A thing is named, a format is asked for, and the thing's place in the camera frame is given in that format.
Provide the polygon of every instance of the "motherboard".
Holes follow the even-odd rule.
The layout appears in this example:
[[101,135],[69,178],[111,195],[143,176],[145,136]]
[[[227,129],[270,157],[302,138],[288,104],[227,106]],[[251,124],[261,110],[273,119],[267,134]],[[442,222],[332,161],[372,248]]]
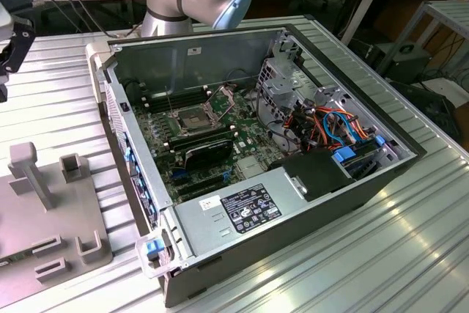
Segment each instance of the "motherboard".
[[210,88],[147,97],[133,108],[176,204],[261,174],[284,157],[247,89]]

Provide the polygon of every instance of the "motherboard chip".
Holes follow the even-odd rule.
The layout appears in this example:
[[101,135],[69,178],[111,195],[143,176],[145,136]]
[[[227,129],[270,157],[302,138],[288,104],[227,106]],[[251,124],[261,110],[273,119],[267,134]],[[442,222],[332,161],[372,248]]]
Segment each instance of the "motherboard chip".
[[194,107],[180,111],[178,114],[179,122],[182,128],[196,130],[206,128],[211,125],[210,119],[202,107]]
[[264,172],[256,157],[254,157],[253,155],[247,158],[240,159],[236,163],[236,165],[240,172],[243,173],[243,176],[246,179],[262,174]]

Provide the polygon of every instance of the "wire bundle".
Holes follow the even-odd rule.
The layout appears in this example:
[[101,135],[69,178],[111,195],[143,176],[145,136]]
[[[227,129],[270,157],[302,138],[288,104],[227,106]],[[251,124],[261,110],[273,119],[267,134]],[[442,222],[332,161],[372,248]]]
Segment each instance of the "wire bundle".
[[[311,114],[304,114],[304,118],[313,123],[309,139],[307,140],[307,150],[310,150],[311,146],[327,147],[329,150],[346,146],[347,141],[336,135],[336,127],[340,121],[343,122],[344,129],[354,139],[354,141],[350,139],[349,144],[367,140],[369,137],[368,133],[360,126],[357,117],[342,109],[318,106]],[[286,119],[284,128],[290,128],[293,121],[294,116],[292,114]]]

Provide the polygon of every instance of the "metal shelf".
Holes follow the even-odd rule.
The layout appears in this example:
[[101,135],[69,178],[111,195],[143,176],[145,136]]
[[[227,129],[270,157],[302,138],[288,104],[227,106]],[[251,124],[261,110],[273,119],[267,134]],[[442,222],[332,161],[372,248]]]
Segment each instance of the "metal shelf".
[[[361,209],[171,311],[467,312],[469,155],[317,22],[298,16],[241,26],[287,22],[428,154]],[[133,244],[139,235],[93,101],[84,46],[105,39],[77,34],[35,41],[8,83],[9,101],[0,105],[0,172],[7,172],[7,146],[19,140],[33,141],[43,163],[72,151],[89,156],[114,259],[4,312],[165,311],[158,281],[147,279],[136,259]],[[305,65],[328,83],[313,61]],[[40,133],[30,129],[37,124]],[[13,130],[21,134],[12,135]]]
[[[469,39],[469,1],[424,1],[410,19],[409,23],[402,30],[393,47],[381,61],[377,72],[383,74],[386,68],[396,56],[404,41],[410,36],[414,28],[418,25],[424,15],[433,17],[433,21],[425,29],[417,43],[424,45],[438,24],[443,24],[454,32]],[[469,60],[469,51],[455,64],[454,69],[449,73],[450,77],[456,69]]]

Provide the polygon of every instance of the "electronic equipment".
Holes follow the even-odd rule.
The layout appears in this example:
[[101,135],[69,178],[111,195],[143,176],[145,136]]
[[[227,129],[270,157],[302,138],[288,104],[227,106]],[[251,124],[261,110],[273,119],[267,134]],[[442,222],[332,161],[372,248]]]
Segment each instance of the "electronic equipment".
[[136,250],[168,307],[361,207],[425,154],[291,25],[107,46],[92,69],[150,232]]
[[[393,43],[375,44],[366,53],[365,62],[376,70],[388,51],[393,47]],[[418,82],[418,75],[427,66],[431,59],[429,52],[414,42],[407,41],[397,52],[389,66],[383,71],[383,77],[388,77],[393,81],[403,84],[413,84]]]

